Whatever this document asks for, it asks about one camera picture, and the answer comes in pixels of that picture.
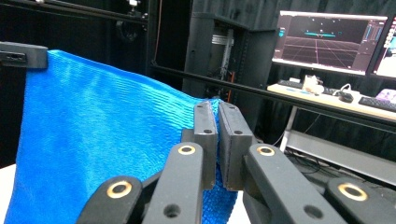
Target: keyboard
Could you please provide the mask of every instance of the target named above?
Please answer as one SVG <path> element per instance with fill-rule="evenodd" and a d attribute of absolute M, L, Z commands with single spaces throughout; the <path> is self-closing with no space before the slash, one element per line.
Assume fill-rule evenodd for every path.
<path fill-rule="evenodd" d="M 300 89 L 300 90 L 303 88 L 303 83 L 293 82 L 293 81 L 289 81 L 289 80 L 279 80 L 277 82 L 277 84 L 281 85 L 281 86 L 287 86 L 287 87 L 291 87 L 291 88 L 295 88 L 295 89 Z M 324 92 L 322 94 L 332 95 L 335 91 L 338 91 L 338 90 L 324 87 Z"/>
<path fill-rule="evenodd" d="M 395 112 L 396 113 L 396 104 L 391 103 L 390 101 L 386 100 L 378 100 L 375 98 L 370 98 L 370 97 L 361 97 L 359 100 L 360 105 L 368 105 L 370 107 L 378 108 L 378 109 L 383 109 L 383 110 L 388 110 L 390 112 Z"/>

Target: blue cloth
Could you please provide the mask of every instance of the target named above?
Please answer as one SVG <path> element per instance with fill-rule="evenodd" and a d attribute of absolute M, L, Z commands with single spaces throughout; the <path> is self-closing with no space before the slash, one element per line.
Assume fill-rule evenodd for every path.
<path fill-rule="evenodd" d="M 14 190 L 6 223 L 74 223 L 110 177 L 144 181 L 160 171 L 181 130 L 193 127 L 192 98 L 156 80 L 59 50 L 29 70 Z M 219 101 L 211 101 L 215 116 Z M 236 194 L 204 192 L 203 223 L 226 223 Z"/>

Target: monitor screen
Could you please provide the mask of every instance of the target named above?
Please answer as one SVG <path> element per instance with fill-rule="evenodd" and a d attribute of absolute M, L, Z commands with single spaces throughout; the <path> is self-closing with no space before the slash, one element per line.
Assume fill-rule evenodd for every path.
<path fill-rule="evenodd" d="M 280 11 L 273 62 L 365 75 L 386 20 L 378 16 Z"/>
<path fill-rule="evenodd" d="M 378 46 L 380 53 L 373 74 L 381 77 L 396 77 L 396 16 L 385 27 L 383 41 Z"/>

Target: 3d visualization on screen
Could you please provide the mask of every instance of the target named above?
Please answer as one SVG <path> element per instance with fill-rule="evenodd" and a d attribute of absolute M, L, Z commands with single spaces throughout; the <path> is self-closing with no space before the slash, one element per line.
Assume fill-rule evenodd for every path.
<path fill-rule="evenodd" d="M 373 71 L 381 77 L 396 77 L 396 16 L 389 23 L 383 33 L 383 42 L 378 46 L 381 50 Z"/>
<path fill-rule="evenodd" d="M 273 62 L 365 75 L 386 20 L 280 11 Z"/>

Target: blue towel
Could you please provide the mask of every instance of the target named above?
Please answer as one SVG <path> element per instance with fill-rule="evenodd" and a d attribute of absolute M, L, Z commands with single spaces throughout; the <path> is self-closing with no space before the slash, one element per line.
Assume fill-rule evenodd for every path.
<path fill-rule="evenodd" d="M 156 80 L 59 50 L 29 70 L 14 190 L 6 223 L 74 223 L 110 177 L 144 181 L 160 171 L 181 130 L 193 128 L 192 98 Z M 211 101 L 215 116 L 219 101 Z M 203 223 L 226 223 L 236 193 L 204 192 Z"/>

